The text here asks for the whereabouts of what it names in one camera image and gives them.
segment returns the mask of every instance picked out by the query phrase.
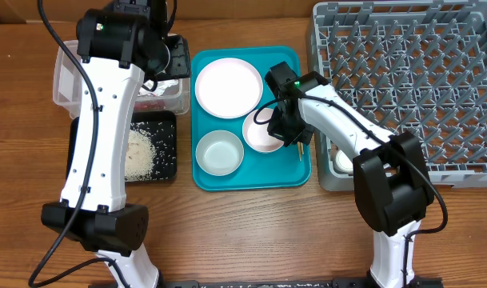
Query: black tray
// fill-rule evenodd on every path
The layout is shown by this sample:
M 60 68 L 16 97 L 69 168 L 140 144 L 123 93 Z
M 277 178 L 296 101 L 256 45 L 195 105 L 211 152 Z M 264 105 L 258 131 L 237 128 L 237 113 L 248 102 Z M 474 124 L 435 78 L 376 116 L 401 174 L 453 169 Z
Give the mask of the black tray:
M 69 155 L 67 157 L 67 171 L 69 176 L 70 167 L 73 161 L 74 146 L 76 144 L 76 133 L 78 132 L 79 117 L 74 119 L 70 125 Z M 157 155 L 151 179 L 146 181 L 164 181 L 174 179 L 178 171 L 177 161 L 177 132 L 178 126 L 176 116 L 170 111 L 135 113 L 131 118 L 131 130 L 135 124 L 140 130 L 146 130 L 153 134 L 150 139 L 156 147 Z

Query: wood surface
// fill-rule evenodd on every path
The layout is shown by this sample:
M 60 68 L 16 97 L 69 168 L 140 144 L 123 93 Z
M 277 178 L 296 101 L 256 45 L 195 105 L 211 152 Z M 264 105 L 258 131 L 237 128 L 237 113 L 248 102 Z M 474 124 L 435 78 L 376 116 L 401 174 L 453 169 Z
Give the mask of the wood surface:
M 192 56 L 201 50 L 286 45 L 307 71 L 308 19 L 178 21 Z M 64 40 L 74 25 L 57 24 Z M 0 26 L 0 287 L 24 287 L 57 237 L 40 222 L 41 206 L 65 183 L 71 119 L 52 101 L 57 45 L 41 25 Z M 351 192 L 327 192 L 313 175 L 302 187 L 207 193 L 191 174 L 190 114 L 178 117 L 178 175 L 168 184 L 127 187 L 128 202 L 147 205 L 145 244 L 166 280 L 200 282 L 323 280 L 364 276 L 373 258 L 371 229 Z M 449 224 L 416 240 L 417 274 L 443 277 L 445 287 L 487 287 L 487 189 L 441 188 Z M 423 227 L 441 220 L 438 204 Z M 64 241 L 39 279 L 88 258 Z M 112 280 L 102 264 L 54 287 Z

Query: teal tray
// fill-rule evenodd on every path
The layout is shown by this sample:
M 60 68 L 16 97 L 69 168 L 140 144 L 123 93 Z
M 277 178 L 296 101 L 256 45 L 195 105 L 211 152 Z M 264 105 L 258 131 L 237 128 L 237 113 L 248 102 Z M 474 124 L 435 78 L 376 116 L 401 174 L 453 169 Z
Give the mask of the teal tray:
M 248 146 L 243 139 L 242 127 L 245 117 L 236 119 L 220 119 L 207 112 L 198 104 L 195 96 L 195 82 L 202 69 L 220 58 L 239 58 L 252 64 L 263 81 L 263 95 L 256 107 L 274 99 L 272 92 L 265 83 L 264 77 L 269 68 L 286 61 L 300 75 L 300 61 L 294 50 L 285 46 L 238 48 L 228 50 L 207 50 L 195 56 L 192 63 L 192 163 L 194 181 L 206 191 L 249 190 L 262 188 L 278 188 L 301 186 L 312 173 L 310 149 L 305 146 L 303 160 L 298 158 L 297 146 L 282 147 L 270 153 L 259 153 Z M 217 177 L 204 172 L 195 160 L 195 148 L 204 135 L 214 130 L 227 130 L 242 140 L 245 157 L 242 164 L 232 174 Z

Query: dish rack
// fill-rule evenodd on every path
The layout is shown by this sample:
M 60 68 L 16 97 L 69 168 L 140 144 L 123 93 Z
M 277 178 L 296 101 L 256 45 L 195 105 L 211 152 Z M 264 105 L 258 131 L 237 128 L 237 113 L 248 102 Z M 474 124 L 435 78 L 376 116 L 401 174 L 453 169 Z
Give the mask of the dish rack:
M 487 0 L 323 2 L 309 68 L 369 120 L 415 134 L 433 183 L 487 187 Z M 320 184 L 353 190 L 316 133 Z

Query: clear plastic bin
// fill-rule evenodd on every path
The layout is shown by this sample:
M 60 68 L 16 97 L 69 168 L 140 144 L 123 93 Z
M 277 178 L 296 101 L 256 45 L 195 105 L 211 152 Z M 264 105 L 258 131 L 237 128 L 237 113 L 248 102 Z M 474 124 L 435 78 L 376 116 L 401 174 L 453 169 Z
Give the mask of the clear plastic bin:
M 78 41 L 64 42 L 76 55 Z M 67 58 L 62 49 L 58 48 L 57 61 L 54 67 L 53 102 L 66 108 L 72 119 L 80 114 L 82 102 L 82 76 Z M 176 115 L 186 114 L 190 108 L 190 79 L 178 79 L 178 83 L 167 87 L 159 96 L 138 96 L 134 112 L 168 110 Z

